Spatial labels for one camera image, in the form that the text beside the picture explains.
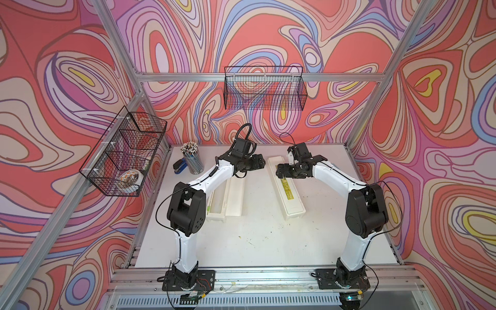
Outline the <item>white wrap dispenser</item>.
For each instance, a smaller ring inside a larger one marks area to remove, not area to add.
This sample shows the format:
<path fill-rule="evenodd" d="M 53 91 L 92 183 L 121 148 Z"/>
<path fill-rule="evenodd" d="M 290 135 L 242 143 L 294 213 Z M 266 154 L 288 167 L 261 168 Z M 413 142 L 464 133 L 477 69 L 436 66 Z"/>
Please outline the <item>white wrap dispenser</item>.
<path fill-rule="evenodd" d="M 292 218 L 300 218 L 306 214 L 306 208 L 300 198 L 297 188 L 292 179 L 279 178 L 276 176 L 278 164 L 283 164 L 282 156 L 274 156 L 267 159 L 266 167 L 274 187 L 275 195 L 285 221 Z"/>
<path fill-rule="evenodd" d="M 234 177 L 223 182 L 207 199 L 206 219 L 225 222 L 229 217 L 241 217 L 244 192 L 244 178 Z"/>

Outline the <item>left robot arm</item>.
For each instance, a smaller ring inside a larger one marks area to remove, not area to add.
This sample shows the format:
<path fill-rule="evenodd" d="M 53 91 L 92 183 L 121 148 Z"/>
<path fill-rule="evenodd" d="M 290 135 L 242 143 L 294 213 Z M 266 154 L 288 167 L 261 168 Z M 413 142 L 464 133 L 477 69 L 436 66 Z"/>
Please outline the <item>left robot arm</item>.
<path fill-rule="evenodd" d="M 176 233 L 177 259 L 172 263 L 172 274 L 193 286 L 198 274 L 196 234 L 207 215 L 207 198 L 231 178 L 243 178 L 249 171 L 263 169 L 266 161 L 256 154 L 257 144 L 249 139 L 250 123 L 243 124 L 236 132 L 231 147 L 215 158 L 215 164 L 205 174 L 189 183 L 179 182 L 170 196 L 167 219 Z"/>

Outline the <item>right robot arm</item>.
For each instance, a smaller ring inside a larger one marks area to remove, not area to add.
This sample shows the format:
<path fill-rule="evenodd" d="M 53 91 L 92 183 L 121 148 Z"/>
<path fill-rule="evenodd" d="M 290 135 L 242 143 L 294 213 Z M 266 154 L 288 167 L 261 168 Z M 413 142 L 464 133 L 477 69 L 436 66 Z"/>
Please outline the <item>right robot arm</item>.
<path fill-rule="evenodd" d="M 361 182 L 324 156 L 312 155 L 305 143 L 290 146 L 288 159 L 288 164 L 276 166 L 278 178 L 315 178 L 347 199 L 345 222 L 350 232 L 337 260 L 333 280 L 340 288 L 350 288 L 366 275 L 365 257 L 370 244 L 389 222 L 382 187 Z"/>

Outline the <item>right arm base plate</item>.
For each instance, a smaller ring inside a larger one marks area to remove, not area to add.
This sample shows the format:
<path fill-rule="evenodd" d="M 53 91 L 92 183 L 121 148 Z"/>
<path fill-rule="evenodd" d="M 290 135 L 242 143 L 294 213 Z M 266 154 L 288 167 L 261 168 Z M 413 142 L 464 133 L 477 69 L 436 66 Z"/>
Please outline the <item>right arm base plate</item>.
<path fill-rule="evenodd" d="M 317 281 L 319 289 L 367 291 L 371 287 L 365 267 L 351 272 L 342 268 L 316 269 L 311 276 Z"/>

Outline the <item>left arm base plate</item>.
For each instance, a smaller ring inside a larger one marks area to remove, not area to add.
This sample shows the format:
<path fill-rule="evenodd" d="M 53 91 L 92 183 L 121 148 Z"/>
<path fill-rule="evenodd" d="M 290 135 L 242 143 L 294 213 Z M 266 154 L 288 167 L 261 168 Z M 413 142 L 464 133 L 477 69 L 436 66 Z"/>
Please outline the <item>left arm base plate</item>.
<path fill-rule="evenodd" d="M 167 271 L 162 283 L 162 291 L 212 291 L 215 286 L 216 271 L 213 269 L 201 269 L 189 274 L 178 270 Z"/>

